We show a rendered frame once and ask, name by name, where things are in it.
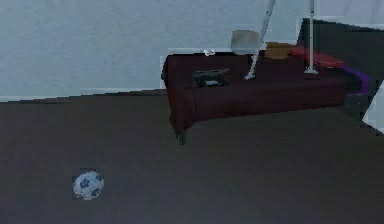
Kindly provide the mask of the black headboard panel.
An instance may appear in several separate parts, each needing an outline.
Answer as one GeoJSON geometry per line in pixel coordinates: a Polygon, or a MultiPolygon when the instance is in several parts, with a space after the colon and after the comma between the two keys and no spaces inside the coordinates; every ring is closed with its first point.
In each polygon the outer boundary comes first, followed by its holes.
{"type": "Polygon", "coordinates": [[[343,60],[370,78],[371,88],[384,81],[384,30],[315,20],[314,50],[343,60]]]}

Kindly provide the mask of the red cloth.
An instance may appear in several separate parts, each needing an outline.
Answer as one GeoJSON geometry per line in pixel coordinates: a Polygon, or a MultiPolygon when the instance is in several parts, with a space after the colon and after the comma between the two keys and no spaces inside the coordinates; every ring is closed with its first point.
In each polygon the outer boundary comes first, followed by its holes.
{"type": "MultiPolygon", "coordinates": [[[[293,47],[288,51],[293,56],[299,56],[304,58],[307,62],[310,61],[310,49],[303,47],[293,47]]],[[[337,59],[333,56],[313,52],[313,62],[315,65],[325,68],[342,68],[345,66],[345,62],[337,59]]]]}

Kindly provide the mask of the white upright pole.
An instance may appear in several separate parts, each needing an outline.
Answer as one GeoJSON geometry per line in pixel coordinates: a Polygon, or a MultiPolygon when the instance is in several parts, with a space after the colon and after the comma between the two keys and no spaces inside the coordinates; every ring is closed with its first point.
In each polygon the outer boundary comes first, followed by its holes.
{"type": "Polygon", "coordinates": [[[309,0],[309,50],[308,66],[305,69],[306,74],[316,75],[318,71],[314,68],[314,15],[315,15],[315,0],[309,0]]]}

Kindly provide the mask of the white slanted pole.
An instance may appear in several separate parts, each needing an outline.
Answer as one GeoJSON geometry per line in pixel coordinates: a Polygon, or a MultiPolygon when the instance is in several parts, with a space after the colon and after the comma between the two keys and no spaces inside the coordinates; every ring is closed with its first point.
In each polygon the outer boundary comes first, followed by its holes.
{"type": "Polygon", "coordinates": [[[270,17],[272,15],[275,3],[276,3],[276,0],[268,0],[267,8],[265,10],[265,15],[264,15],[264,18],[263,18],[262,28],[261,28],[261,31],[259,33],[260,34],[259,35],[259,39],[258,39],[258,42],[257,42],[257,45],[256,45],[255,52],[254,52],[254,54],[252,56],[252,64],[250,66],[250,70],[249,70],[248,74],[244,77],[245,80],[253,79],[256,76],[255,75],[255,69],[256,69],[256,64],[257,64],[257,60],[258,60],[258,57],[259,57],[259,52],[260,52],[261,45],[263,43],[263,39],[265,37],[266,31],[268,29],[270,17]]]}

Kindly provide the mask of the grey pillow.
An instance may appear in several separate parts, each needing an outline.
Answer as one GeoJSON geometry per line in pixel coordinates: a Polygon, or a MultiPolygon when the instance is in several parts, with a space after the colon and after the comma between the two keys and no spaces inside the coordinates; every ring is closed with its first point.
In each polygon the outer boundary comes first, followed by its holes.
{"type": "Polygon", "coordinates": [[[258,46],[259,33],[252,30],[234,30],[231,50],[236,55],[252,54],[258,46]]]}

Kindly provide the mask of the black laptop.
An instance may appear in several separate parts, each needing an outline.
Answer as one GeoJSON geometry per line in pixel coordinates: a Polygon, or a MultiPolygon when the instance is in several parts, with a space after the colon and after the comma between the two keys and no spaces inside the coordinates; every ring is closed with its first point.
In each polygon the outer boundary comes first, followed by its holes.
{"type": "Polygon", "coordinates": [[[229,84],[226,78],[228,69],[195,71],[192,74],[194,85],[198,88],[224,86],[229,84]]]}

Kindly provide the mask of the purple cloth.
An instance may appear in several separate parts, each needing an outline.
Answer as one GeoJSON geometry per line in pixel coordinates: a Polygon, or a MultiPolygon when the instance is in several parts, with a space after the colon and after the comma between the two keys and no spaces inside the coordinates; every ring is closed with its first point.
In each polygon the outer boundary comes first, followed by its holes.
{"type": "Polygon", "coordinates": [[[358,71],[352,67],[348,67],[348,66],[344,66],[343,70],[345,72],[352,74],[353,76],[357,77],[361,81],[360,89],[355,90],[355,91],[348,90],[347,91],[348,95],[363,95],[363,94],[368,93],[369,82],[370,82],[371,78],[367,74],[362,73],[362,72],[360,72],[360,71],[358,71]]]}

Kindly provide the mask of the white and blue ball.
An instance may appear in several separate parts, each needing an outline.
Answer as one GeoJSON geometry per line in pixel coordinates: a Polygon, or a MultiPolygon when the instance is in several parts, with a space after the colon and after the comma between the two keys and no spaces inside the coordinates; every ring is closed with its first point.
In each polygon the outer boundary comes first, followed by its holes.
{"type": "Polygon", "coordinates": [[[73,182],[73,193],[82,200],[96,199],[105,186],[104,178],[96,171],[80,174],[73,182]]]}

